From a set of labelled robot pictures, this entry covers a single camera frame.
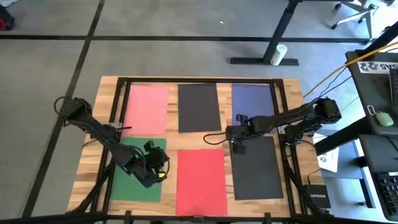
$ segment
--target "green paper sheet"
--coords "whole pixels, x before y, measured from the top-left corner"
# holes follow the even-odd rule
[[[166,150],[165,139],[122,138],[122,143],[134,145],[143,150],[144,144],[149,140],[153,140],[155,146]],[[120,167],[116,166],[111,194],[112,200],[160,202],[161,193],[162,183],[156,183],[149,188],[145,188],[134,175],[129,176]]]

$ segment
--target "wooden tabletop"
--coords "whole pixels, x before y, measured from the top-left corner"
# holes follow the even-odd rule
[[[119,77],[102,77],[99,84],[98,93],[95,100],[93,116],[101,123],[108,123],[111,114],[111,107],[116,89],[116,82]],[[284,78],[285,94],[289,109],[299,107],[302,104],[302,93],[298,79]],[[153,202],[132,202],[111,200],[109,204],[109,214],[124,215],[126,210],[131,210],[133,215],[175,215],[175,203],[177,192],[177,152],[179,149],[224,149],[224,166],[226,179],[226,192],[228,202],[228,216],[230,217],[263,217],[265,212],[271,213],[273,217],[290,217],[287,193],[285,190],[285,180],[280,157],[279,141],[277,134],[270,135],[274,138],[275,150],[277,154],[280,178],[282,181],[282,190],[284,198],[267,200],[235,200],[233,179],[231,170],[231,157],[229,155],[229,146],[227,142],[222,145],[211,146],[203,142],[203,135],[206,133],[178,133],[178,83],[150,83],[151,85],[168,85],[169,102],[167,109],[167,130],[165,135],[149,136],[134,135],[125,137],[135,138],[165,138],[167,141],[167,155],[170,157],[170,172],[167,180],[162,184],[161,201]],[[225,129],[232,123],[232,97],[231,84],[217,83],[218,103],[220,106],[221,127]],[[283,111],[280,95],[277,91],[279,111]],[[222,140],[224,136],[218,136],[209,139],[209,141]],[[72,210],[86,197],[88,192],[94,186],[100,164],[103,147],[100,143],[94,142],[88,144],[82,150],[80,163],[78,166],[75,183],[68,204],[68,210]],[[316,171],[318,166],[315,149],[310,144],[300,144],[297,146],[297,155],[300,164],[303,184],[307,182],[307,175]],[[311,183],[322,184],[320,172],[311,175]],[[297,189],[292,183],[294,190],[296,212],[300,211]],[[98,210],[101,210],[103,193],[99,200]]]

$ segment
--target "dark gray paper sheet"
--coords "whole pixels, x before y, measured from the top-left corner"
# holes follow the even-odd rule
[[[215,83],[178,85],[178,131],[221,131]]]
[[[239,125],[236,115],[250,117],[257,115],[274,115],[271,88],[266,85],[232,85],[232,124]]]
[[[235,200],[283,198],[273,138],[257,138],[245,145],[243,155],[234,154],[229,145]]]

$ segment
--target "computer mouse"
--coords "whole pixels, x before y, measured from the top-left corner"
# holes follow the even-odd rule
[[[377,112],[376,119],[381,126],[389,127],[394,124],[391,116],[385,112]]]

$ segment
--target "black floor stripe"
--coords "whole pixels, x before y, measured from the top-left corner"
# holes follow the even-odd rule
[[[77,61],[76,67],[75,67],[75,71],[73,72],[72,79],[71,79],[71,81],[69,83],[69,86],[68,86],[68,89],[67,89],[67,92],[66,92],[65,96],[72,96],[73,92],[75,91],[77,81],[79,79],[81,70],[83,68],[83,64],[85,62],[85,59],[86,59],[86,56],[87,56],[87,53],[88,53],[88,49],[90,48],[90,43],[91,43],[91,40],[93,38],[94,31],[96,29],[96,26],[97,26],[98,21],[100,19],[100,15],[102,13],[102,9],[104,7],[104,3],[105,3],[105,0],[99,0],[98,7],[97,7],[97,10],[95,12],[95,16],[94,16],[93,22],[91,23],[90,29],[88,31],[88,35],[85,38],[86,41],[85,41],[85,43],[83,45],[83,49],[81,50],[79,59]],[[22,218],[28,218],[28,217],[32,216],[32,212],[33,212],[33,209],[35,207],[37,198],[39,196],[40,189],[42,188],[43,181],[45,179],[45,175],[46,175],[47,170],[49,168],[50,161],[51,161],[52,155],[53,155],[54,150],[55,150],[55,146],[57,145],[58,137],[59,137],[59,135],[61,133],[61,130],[62,130],[62,126],[63,126],[63,119],[58,117],[57,118],[57,122],[55,123],[55,126],[54,126],[54,128],[52,130],[52,133],[51,133],[51,136],[50,136],[50,141],[47,144],[47,148],[45,150],[42,162],[40,164],[39,171],[38,171],[38,173],[36,175],[36,178],[35,178],[35,181],[33,183],[32,189],[30,190],[30,194],[29,194],[28,199],[26,201],[24,211],[22,212]]]
[[[271,37],[215,37],[215,36],[120,36],[89,35],[91,40],[143,40],[143,41],[225,41],[225,42],[269,42]],[[86,40],[82,35],[0,35],[7,40]],[[323,37],[284,37],[284,43],[362,43],[367,38],[323,38]]]

